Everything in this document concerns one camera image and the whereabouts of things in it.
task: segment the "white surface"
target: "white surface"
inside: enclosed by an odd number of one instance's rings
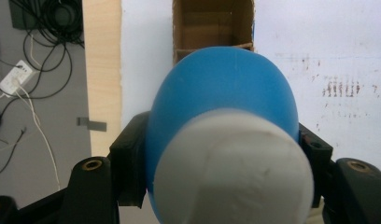
[[[173,38],[171,0],[122,2],[124,127],[150,110],[172,67]],[[334,159],[381,169],[381,0],[256,0],[255,6],[254,45],[287,77],[300,122],[334,147]],[[140,214],[126,223],[157,223],[153,214]]]
[[[381,0],[256,1],[255,43],[287,77],[300,122],[381,169]]]
[[[302,149],[280,128],[219,109],[190,120],[173,138],[154,190],[166,224],[303,224],[313,177]]]

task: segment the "electrical cord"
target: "electrical cord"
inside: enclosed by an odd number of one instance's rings
[[[49,54],[47,55],[47,57],[45,58],[44,62],[42,63],[42,66],[41,68],[39,69],[40,70],[40,73],[38,74],[38,77],[37,77],[37,80],[36,80],[36,83],[35,85],[33,86],[33,88],[31,88],[30,91],[28,91],[29,94],[31,94],[38,86],[39,82],[40,82],[40,79],[42,77],[42,73],[43,72],[49,72],[49,71],[52,71],[53,69],[56,69],[58,66],[60,66],[60,64],[62,64],[63,60],[64,60],[64,56],[66,55],[68,57],[68,61],[69,61],[69,73],[68,73],[68,76],[67,76],[67,79],[65,80],[65,83],[62,85],[62,87],[60,87],[57,91],[54,91],[52,93],[49,93],[49,94],[46,94],[46,95],[42,95],[42,96],[32,96],[31,99],[46,99],[46,98],[50,98],[56,94],[58,94],[59,92],[61,92],[68,84],[69,80],[71,79],[71,76],[72,76],[72,71],[73,71],[73,62],[72,62],[72,57],[71,57],[71,54],[69,53],[68,51],[68,48],[66,47],[66,44],[63,43],[63,54],[62,54],[62,57],[59,61],[59,63],[57,63],[53,68],[51,69],[44,69],[45,67],[45,64],[46,62],[49,60],[49,57],[52,55],[52,53],[54,52],[55,48],[56,47],[53,47],[51,49],[51,51],[49,52]],[[0,91],[6,95],[9,95],[11,97],[17,97],[16,95],[14,94],[9,94],[5,91],[3,91],[1,88],[0,88]]]
[[[18,83],[19,85],[19,88],[27,95],[28,97],[28,102],[27,103],[25,101],[25,99],[23,99],[19,93],[16,91],[16,94],[19,96],[20,99],[22,99],[24,101],[24,103],[26,105],[28,105],[31,109],[31,112],[33,113],[33,120],[34,120],[34,123],[35,123],[35,126],[36,128],[39,130],[39,132],[41,133],[43,139],[45,140],[45,143],[46,143],[46,146],[48,147],[48,150],[49,150],[49,154],[50,154],[50,158],[51,158],[51,161],[53,162],[53,168],[54,168],[54,174],[55,174],[55,177],[56,177],[56,181],[57,181],[57,189],[60,190],[61,189],[61,186],[60,186],[60,179],[59,179],[59,175],[58,175],[58,170],[57,170],[57,164],[56,164],[56,160],[54,158],[54,154],[53,154],[53,151],[50,147],[50,143],[48,141],[48,138],[46,137],[45,133],[42,131],[42,128],[41,128],[41,124],[40,124],[40,120],[35,112],[35,109],[34,109],[34,105],[33,105],[33,101],[32,99],[30,98],[30,96],[28,95],[28,92],[20,85],[20,83]]]
[[[56,17],[58,10],[66,11],[69,19],[61,24]],[[82,34],[82,11],[78,1],[46,1],[41,8],[47,30],[57,38],[58,43],[77,43]]]
[[[7,66],[21,68],[20,65],[16,65],[16,64],[12,64],[12,63],[6,63],[6,62],[2,61],[2,59],[0,59],[0,62],[3,63],[3,64],[6,64]]]
[[[30,139],[30,138],[31,138],[32,136],[34,136],[34,134],[36,134],[36,133],[38,133],[38,130],[35,130],[35,131],[33,131],[32,133],[29,133],[27,136],[24,136],[19,142],[15,142],[15,143],[12,143],[12,144],[10,144],[10,143],[4,141],[4,143],[6,143],[7,146],[5,146],[5,147],[1,147],[1,148],[0,148],[0,152],[5,151],[5,150],[7,150],[7,149],[9,149],[9,148],[11,148],[11,147],[13,147],[13,146],[15,146],[15,144],[20,144],[20,143],[22,143],[22,142],[24,142],[24,141]]]
[[[25,130],[21,130],[21,134],[20,134],[19,138],[17,139],[15,145],[13,146],[12,151],[10,152],[9,158],[7,159],[7,162],[5,163],[4,167],[1,168],[0,174],[2,174],[7,169],[7,166],[9,165],[10,161],[12,160],[13,154],[16,150],[16,146],[20,142],[24,133],[25,133]]]
[[[54,52],[54,50],[56,50],[57,47],[58,47],[59,45],[56,45],[56,46],[53,46],[53,47],[48,47],[48,48],[51,48],[51,51],[49,52],[48,56],[45,58],[44,62],[42,63],[42,66],[37,67],[37,66],[35,66],[35,65],[31,62],[29,56],[27,55],[27,50],[26,50],[27,39],[28,39],[28,37],[31,37],[31,36],[32,36],[31,33],[27,34],[27,35],[25,36],[24,40],[23,40],[23,43],[22,43],[22,50],[23,50],[23,54],[24,54],[25,60],[26,60],[26,61],[27,61],[27,62],[28,62],[28,63],[29,63],[35,70],[40,71],[40,72],[51,72],[51,71],[53,71],[54,69],[58,68],[58,67],[60,66],[60,64],[62,64],[62,62],[63,62],[63,60],[64,60],[64,56],[65,56],[65,51],[64,51],[64,50],[63,50],[61,59],[60,59],[54,66],[52,66],[51,68],[49,68],[49,69],[44,68],[44,63],[49,59],[49,57],[52,55],[52,53]]]
[[[31,39],[30,39],[30,57],[34,61],[34,63],[36,63],[40,68],[42,68],[42,65],[34,58],[33,51],[34,51],[34,36],[31,35]]]
[[[7,105],[5,105],[4,109],[2,109],[2,112],[1,112],[1,118],[4,116],[5,112],[7,112],[7,109],[9,108],[9,106],[17,100],[19,100],[19,98],[16,97],[16,98],[10,100],[9,103],[7,103]]]

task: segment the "cardboard box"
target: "cardboard box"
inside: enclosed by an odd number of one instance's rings
[[[253,50],[253,0],[173,0],[174,63],[212,46]]]

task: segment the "cable bundle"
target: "cable bundle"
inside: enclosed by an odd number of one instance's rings
[[[22,10],[25,27],[37,29],[51,44],[73,43],[83,46],[82,5],[80,0],[10,0]],[[35,21],[27,24],[25,13]]]

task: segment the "screw hole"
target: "screw hole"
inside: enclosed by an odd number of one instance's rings
[[[369,166],[367,166],[366,164],[363,164],[361,162],[358,162],[358,161],[348,161],[347,164],[353,170],[356,170],[356,171],[359,171],[359,172],[367,173],[367,172],[369,172],[371,170],[369,168]]]
[[[92,170],[98,169],[102,164],[103,163],[98,160],[86,161],[82,165],[82,169],[85,171],[92,171]]]

